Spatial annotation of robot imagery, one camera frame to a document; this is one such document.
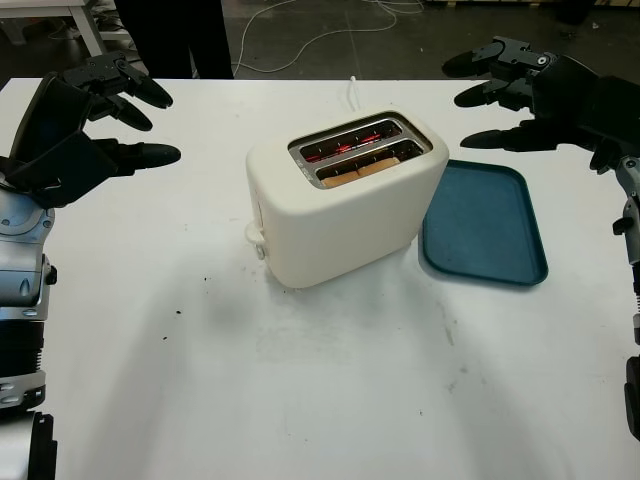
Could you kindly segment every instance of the toaster slot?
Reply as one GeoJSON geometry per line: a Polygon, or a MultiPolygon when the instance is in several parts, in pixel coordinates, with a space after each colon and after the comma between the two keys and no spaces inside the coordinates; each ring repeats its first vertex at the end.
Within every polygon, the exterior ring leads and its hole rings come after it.
{"type": "Polygon", "coordinates": [[[427,153],[433,146],[404,116],[383,112],[298,138],[287,148],[307,180],[327,189],[427,153]]]}
{"type": "Polygon", "coordinates": [[[316,176],[325,188],[333,188],[386,170],[423,153],[413,140],[402,140],[320,168],[316,176]]]}
{"type": "Polygon", "coordinates": [[[316,163],[397,137],[401,133],[402,130],[394,121],[382,120],[301,147],[300,154],[307,162],[316,163]]]}

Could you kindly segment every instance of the white cable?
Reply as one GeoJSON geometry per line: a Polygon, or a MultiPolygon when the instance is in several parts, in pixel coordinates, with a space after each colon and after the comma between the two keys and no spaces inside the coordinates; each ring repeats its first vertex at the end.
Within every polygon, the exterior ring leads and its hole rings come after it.
{"type": "Polygon", "coordinates": [[[392,29],[398,23],[398,17],[396,16],[396,13],[400,13],[400,14],[404,14],[404,15],[413,15],[413,14],[417,14],[417,13],[422,13],[424,11],[424,5],[422,5],[422,2],[420,0],[416,0],[414,3],[407,2],[407,4],[409,4],[409,5],[419,5],[420,6],[420,10],[415,10],[415,11],[410,11],[410,12],[405,12],[405,11],[402,11],[402,10],[396,10],[396,9],[394,9],[394,8],[389,6],[389,5],[401,5],[403,3],[390,2],[388,0],[362,0],[362,1],[365,1],[367,3],[376,3],[383,11],[385,11],[386,13],[391,15],[391,17],[393,18],[393,22],[390,25],[387,25],[387,26],[381,27],[381,28],[358,28],[358,29],[351,29],[350,28],[350,29],[344,29],[344,30],[334,30],[332,32],[326,32],[326,33],[323,33],[321,35],[318,35],[317,37],[314,37],[311,40],[309,40],[307,43],[305,43],[302,46],[302,48],[298,51],[296,56],[293,58],[293,60],[291,60],[290,62],[286,63],[285,65],[282,65],[281,67],[264,70],[264,69],[260,69],[260,68],[254,67],[253,65],[249,65],[247,63],[242,63],[242,56],[244,54],[244,41],[245,41],[245,38],[247,36],[247,32],[249,31],[249,27],[251,26],[251,23],[259,15],[261,15],[262,13],[264,13],[264,12],[266,12],[268,10],[271,10],[272,8],[279,7],[280,5],[285,5],[287,3],[292,3],[292,2],[295,2],[295,1],[296,0],[286,0],[284,2],[276,3],[275,5],[271,5],[271,6],[267,7],[267,8],[264,8],[264,9],[260,10],[259,12],[254,14],[249,19],[249,22],[247,22],[247,25],[244,28],[244,31],[242,32],[242,40],[240,42],[240,56],[238,57],[238,61],[234,62],[232,64],[232,65],[236,66],[236,68],[233,71],[233,75],[234,76],[238,73],[238,70],[239,70],[240,67],[244,67],[244,68],[247,68],[249,70],[253,70],[254,72],[259,72],[259,73],[275,73],[275,72],[279,72],[281,70],[289,68],[291,65],[296,63],[296,61],[300,58],[300,56],[302,56],[302,54],[304,53],[306,48],[309,45],[311,45],[313,42],[315,42],[317,40],[320,40],[321,38],[328,37],[329,35],[335,35],[335,34],[338,34],[338,33],[375,33],[375,32],[384,32],[385,30],[392,29]]]}
{"type": "Polygon", "coordinates": [[[280,2],[280,3],[276,3],[275,5],[271,5],[270,7],[267,8],[263,8],[262,10],[260,10],[258,13],[256,13],[253,17],[251,17],[249,19],[249,22],[247,23],[247,26],[244,27],[244,32],[242,32],[242,40],[240,41],[240,56],[238,57],[238,63],[236,64],[236,69],[233,71],[233,76],[236,76],[236,73],[238,73],[238,69],[240,68],[240,66],[243,67],[247,67],[250,68],[247,65],[244,65],[242,63],[242,54],[244,53],[244,37],[246,37],[247,32],[249,31],[249,27],[251,26],[251,23],[258,17],[258,15],[271,10],[272,8],[276,8],[279,7],[280,5],[285,5],[287,3],[292,3],[295,2],[296,0],[286,0],[284,2],[280,2]]]}
{"type": "Polygon", "coordinates": [[[358,95],[358,86],[356,85],[356,77],[355,77],[355,75],[351,75],[351,78],[349,80],[350,80],[349,81],[349,86],[347,87],[347,101],[349,102],[349,105],[351,106],[351,110],[353,110],[355,112],[356,110],[360,110],[362,108],[360,106],[360,95],[358,95]],[[350,92],[353,92],[353,96],[356,99],[355,105],[351,101],[351,95],[349,95],[350,92]]]}

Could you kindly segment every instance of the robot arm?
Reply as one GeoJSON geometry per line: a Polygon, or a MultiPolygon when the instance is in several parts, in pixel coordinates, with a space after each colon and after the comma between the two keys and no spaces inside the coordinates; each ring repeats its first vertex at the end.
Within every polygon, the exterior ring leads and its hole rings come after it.
{"type": "Polygon", "coordinates": [[[118,96],[126,92],[158,108],[172,104],[156,82],[124,55],[87,60],[40,83],[8,158],[0,157],[0,480],[53,479],[53,418],[34,412],[45,398],[40,353],[49,288],[57,271],[43,254],[54,208],[82,197],[110,177],[173,163],[168,145],[92,140],[87,120],[107,115],[138,130],[149,119],[118,96]]]}
{"type": "MultiPolygon", "coordinates": [[[[570,143],[593,152],[590,168],[598,174],[615,172],[627,202],[613,232],[625,236],[640,306],[640,86],[601,77],[570,57],[536,53],[528,43],[504,37],[452,58],[442,70],[453,78],[492,77],[456,96],[459,107],[498,102],[511,110],[527,107],[534,116],[510,130],[471,135],[461,146],[527,152],[570,143]]],[[[640,345],[640,313],[633,324],[640,345]]],[[[624,392],[629,428],[640,440],[640,357],[627,362],[624,392]]]]}

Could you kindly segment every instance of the table leg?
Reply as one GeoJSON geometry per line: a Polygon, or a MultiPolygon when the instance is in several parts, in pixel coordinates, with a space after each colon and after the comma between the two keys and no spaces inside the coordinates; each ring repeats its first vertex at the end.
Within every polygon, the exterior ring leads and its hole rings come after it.
{"type": "Polygon", "coordinates": [[[69,7],[69,12],[71,12],[76,25],[78,25],[78,30],[87,45],[89,53],[92,56],[107,53],[102,37],[100,37],[98,26],[91,15],[91,9],[89,7],[69,7]]]}

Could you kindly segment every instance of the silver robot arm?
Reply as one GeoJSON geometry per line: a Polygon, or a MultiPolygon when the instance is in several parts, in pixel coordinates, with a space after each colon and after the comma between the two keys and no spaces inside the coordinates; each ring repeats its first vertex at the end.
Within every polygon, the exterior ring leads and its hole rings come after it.
{"type": "Polygon", "coordinates": [[[54,208],[110,177],[180,158],[168,145],[122,145],[83,132],[87,120],[107,115],[151,129],[121,92],[159,108],[172,104],[124,55],[93,57],[83,67],[42,80],[9,157],[0,157],[0,480],[55,478],[53,417],[33,410],[46,393],[40,355],[57,270],[44,255],[44,242],[55,223],[54,208]]]}

